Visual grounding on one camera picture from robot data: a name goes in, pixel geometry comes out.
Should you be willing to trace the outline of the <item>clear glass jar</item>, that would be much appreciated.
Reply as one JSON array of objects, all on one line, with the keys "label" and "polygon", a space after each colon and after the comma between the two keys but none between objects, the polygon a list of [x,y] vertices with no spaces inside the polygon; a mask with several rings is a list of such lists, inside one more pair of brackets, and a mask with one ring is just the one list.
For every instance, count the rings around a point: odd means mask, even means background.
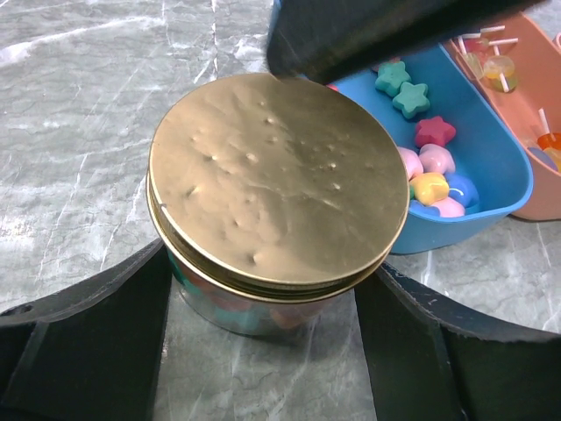
[{"label": "clear glass jar", "polygon": [[211,273],[167,255],[184,301],[200,316],[245,336],[277,336],[302,328],[333,299],[364,279],[360,271],[341,278],[291,253],[251,253],[249,267]]}]

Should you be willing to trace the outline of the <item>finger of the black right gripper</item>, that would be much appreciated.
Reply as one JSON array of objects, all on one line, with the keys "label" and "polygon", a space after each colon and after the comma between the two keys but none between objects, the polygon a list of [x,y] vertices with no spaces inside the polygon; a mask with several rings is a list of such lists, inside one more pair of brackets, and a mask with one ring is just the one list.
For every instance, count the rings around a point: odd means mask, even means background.
[{"label": "finger of the black right gripper", "polygon": [[305,75],[329,84],[532,6],[532,1],[283,1],[270,24],[266,63],[277,77]]}]

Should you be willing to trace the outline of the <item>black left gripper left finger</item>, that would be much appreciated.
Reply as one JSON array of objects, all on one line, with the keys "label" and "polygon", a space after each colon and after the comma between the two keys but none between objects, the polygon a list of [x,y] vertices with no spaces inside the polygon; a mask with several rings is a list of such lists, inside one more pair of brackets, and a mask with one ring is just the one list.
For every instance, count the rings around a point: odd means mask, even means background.
[{"label": "black left gripper left finger", "polygon": [[159,239],[1,314],[3,420],[150,420],[171,267]]}]

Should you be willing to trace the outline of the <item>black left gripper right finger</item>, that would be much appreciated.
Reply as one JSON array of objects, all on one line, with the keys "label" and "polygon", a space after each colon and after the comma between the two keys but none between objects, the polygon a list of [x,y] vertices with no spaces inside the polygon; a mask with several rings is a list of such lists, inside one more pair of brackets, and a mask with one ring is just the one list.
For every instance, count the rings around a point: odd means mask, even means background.
[{"label": "black left gripper right finger", "polygon": [[558,420],[560,336],[488,316],[382,264],[355,289],[379,420]]}]

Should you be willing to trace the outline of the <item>gold jar lid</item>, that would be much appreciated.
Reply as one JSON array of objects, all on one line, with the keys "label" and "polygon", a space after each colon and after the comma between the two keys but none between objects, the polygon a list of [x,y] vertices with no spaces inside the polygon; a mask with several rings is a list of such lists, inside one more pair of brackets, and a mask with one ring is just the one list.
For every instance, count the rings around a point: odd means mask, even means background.
[{"label": "gold jar lid", "polygon": [[200,86],[161,119],[146,194],[176,259],[237,296],[307,303],[371,274],[408,213],[397,147],[333,89],[267,73]]}]

